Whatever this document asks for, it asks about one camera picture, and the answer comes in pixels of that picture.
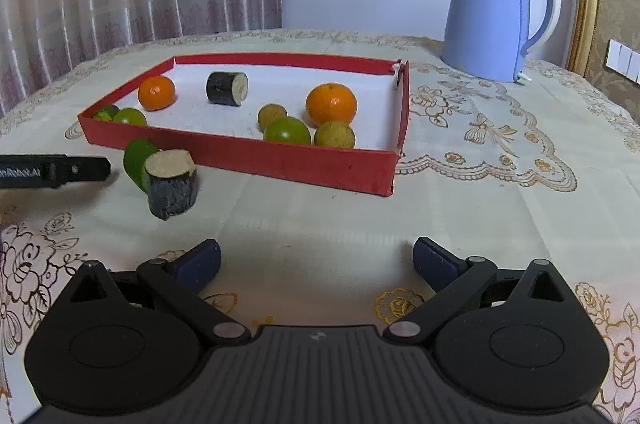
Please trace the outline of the small orange mandarin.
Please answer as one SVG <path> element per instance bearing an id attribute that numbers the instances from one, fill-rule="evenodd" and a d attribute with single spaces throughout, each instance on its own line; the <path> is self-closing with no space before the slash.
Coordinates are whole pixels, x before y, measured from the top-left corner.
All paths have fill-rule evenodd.
<path id="1" fill-rule="evenodd" d="M 147 111 L 168 108 L 176 99 L 175 84 L 166 76 L 149 77 L 138 88 L 139 103 Z"/>

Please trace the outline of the dark green avocado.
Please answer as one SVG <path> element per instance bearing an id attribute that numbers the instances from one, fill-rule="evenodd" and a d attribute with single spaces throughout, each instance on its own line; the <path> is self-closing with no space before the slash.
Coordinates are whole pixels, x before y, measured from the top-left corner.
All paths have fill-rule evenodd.
<path id="1" fill-rule="evenodd" d="M 93 114 L 94 120 L 112 122 L 116 115 L 119 113 L 119 108 L 115 105 L 105 105 L 100 110 Z"/>

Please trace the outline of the dark log piece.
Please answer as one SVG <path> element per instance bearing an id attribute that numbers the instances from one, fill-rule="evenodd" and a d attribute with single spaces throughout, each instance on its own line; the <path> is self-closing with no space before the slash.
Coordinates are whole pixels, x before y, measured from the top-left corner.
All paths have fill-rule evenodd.
<path id="1" fill-rule="evenodd" d="M 244 72 L 214 71 L 207 78 L 205 92 L 215 105 L 239 107 L 248 93 L 248 77 Z"/>
<path id="2" fill-rule="evenodd" d="M 189 151 L 170 149 L 153 153 L 144 163 L 146 196 L 157 218 L 180 215 L 194 206 L 198 196 L 196 165 Z"/>

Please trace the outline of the light blue electric kettle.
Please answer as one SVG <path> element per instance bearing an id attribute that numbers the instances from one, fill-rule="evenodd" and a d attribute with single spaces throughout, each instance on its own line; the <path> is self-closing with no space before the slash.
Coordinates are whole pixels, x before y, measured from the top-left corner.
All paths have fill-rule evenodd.
<path id="1" fill-rule="evenodd" d="M 450 0 L 442 61 L 486 80 L 523 80 L 526 56 L 554 32 L 562 0 L 546 0 L 535 33 L 529 32 L 529 7 L 530 0 Z"/>

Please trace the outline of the white wall switch panel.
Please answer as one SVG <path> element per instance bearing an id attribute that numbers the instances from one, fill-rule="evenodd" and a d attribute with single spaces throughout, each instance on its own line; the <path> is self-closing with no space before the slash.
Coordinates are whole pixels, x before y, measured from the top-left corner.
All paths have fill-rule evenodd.
<path id="1" fill-rule="evenodd" d="M 639 83 L 640 54 L 617 40 L 611 39 L 608 41 L 605 67 L 634 84 Z"/>

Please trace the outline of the yellow-green round fruit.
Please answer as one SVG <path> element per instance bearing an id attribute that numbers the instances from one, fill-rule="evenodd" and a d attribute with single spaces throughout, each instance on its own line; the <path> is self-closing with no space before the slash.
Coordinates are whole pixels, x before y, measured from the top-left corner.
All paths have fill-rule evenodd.
<path id="1" fill-rule="evenodd" d="M 356 144 L 356 135 L 350 125 L 335 120 L 321 124 L 314 133 L 314 144 L 320 147 L 352 149 Z"/>

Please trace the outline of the cream embroidered tablecloth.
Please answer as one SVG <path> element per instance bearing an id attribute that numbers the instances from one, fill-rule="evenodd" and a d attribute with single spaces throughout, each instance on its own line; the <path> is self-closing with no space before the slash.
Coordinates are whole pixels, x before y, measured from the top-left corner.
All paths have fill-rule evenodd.
<path id="1" fill-rule="evenodd" d="M 434 42 L 339 31 L 187 36 L 78 66 L 1 122 L 6 153 L 91 155 L 77 117 L 177 55 L 328 53 L 410 62 L 408 136 L 388 198 L 201 169 L 198 202 L 162 222 L 122 172 L 107 183 L 3 192 L 1 418 L 37 409 L 25 346 L 83 259 L 128 270 L 206 238 L 222 250 L 209 303 L 245 326 L 375 323 L 428 300 L 411 248 L 427 236 L 503 268 L 544 257 L 599 329 L 611 363 L 596 406 L 639 418 L 639 129 L 585 79 L 550 62 L 502 85 L 447 68 Z"/>

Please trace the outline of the green cucumber piece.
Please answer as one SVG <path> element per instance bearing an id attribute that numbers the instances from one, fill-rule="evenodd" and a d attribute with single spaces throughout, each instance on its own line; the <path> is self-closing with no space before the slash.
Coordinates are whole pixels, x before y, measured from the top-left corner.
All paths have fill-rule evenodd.
<path id="1" fill-rule="evenodd" d="M 131 181 L 143 192 L 146 192 L 144 163 L 147 158 L 158 151 L 160 151 L 160 148 L 143 138 L 130 141 L 125 148 L 122 165 Z"/>

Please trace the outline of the green lime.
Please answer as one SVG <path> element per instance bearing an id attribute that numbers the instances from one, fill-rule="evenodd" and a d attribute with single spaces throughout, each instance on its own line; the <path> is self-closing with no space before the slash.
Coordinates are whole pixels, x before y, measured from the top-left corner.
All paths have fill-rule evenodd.
<path id="1" fill-rule="evenodd" d="M 271 121 L 266 126 L 264 140 L 273 143 L 310 145 L 311 135 L 303 121 L 286 115 Z"/>

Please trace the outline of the red shallow box tray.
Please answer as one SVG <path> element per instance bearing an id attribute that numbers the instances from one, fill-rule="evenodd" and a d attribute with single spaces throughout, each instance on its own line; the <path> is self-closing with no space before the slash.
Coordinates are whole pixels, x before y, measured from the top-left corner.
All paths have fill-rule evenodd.
<path id="1" fill-rule="evenodd" d="M 214 71 L 244 72 L 248 93 L 239 107 L 211 103 L 205 85 Z M 139 107 L 138 88 L 166 76 L 177 99 L 145 114 L 146 126 L 92 118 L 105 105 Z M 262 138 L 257 114 L 279 104 L 305 121 L 305 102 L 317 85 L 340 83 L 357 98 L 352 149 L 276 144 Z M 388 197 L 408 131 L 409 65 L 391 60 L 300 53 L 214 53 L 172 56 L 137 76 L 78 115 L 88 142 L 125 148 L 144 138 L 162 149 L 186 149 L 199 165 L 285 181 L 297 181 Z"/>

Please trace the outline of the small brown longan fruit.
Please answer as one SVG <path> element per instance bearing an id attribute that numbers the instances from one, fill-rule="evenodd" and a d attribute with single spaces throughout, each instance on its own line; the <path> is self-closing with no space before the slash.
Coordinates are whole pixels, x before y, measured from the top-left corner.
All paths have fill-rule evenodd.
<path id="1" fill-rule="evenodd" d="M 257 114 L 257 123 L 259 129 L 262 132 L 265 132 L 267 126 L 274 120 L 286 117 L 288 115 L 288 111 L 279 105 L 279 104 L 267 104 L 260 108 Z"/>

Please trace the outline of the green tomato-like fruit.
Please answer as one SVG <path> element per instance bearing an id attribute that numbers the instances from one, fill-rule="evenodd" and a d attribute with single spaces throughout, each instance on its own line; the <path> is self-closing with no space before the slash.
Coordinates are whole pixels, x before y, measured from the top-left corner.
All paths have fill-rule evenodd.
<path id="1" fill-rule="evenodd" d="M 145 115 L 140 110 L 132 107 L 122 108 L 117 111 L 113 117 L 113 122 L 136 126 L 148 125 Z"/>

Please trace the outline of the large orange mandarin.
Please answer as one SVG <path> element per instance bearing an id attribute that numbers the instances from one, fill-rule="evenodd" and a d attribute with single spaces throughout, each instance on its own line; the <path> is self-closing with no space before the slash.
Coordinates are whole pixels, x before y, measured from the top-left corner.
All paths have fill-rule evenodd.
<path id="1" fill-rule="evenodd" d="M 314 125 L 329 121 L 352 123 L 357 113 L 357 98 L 350 88 L 340 83 L 324 83 L 313 88 L 306 98 L 305 109 Z"/>

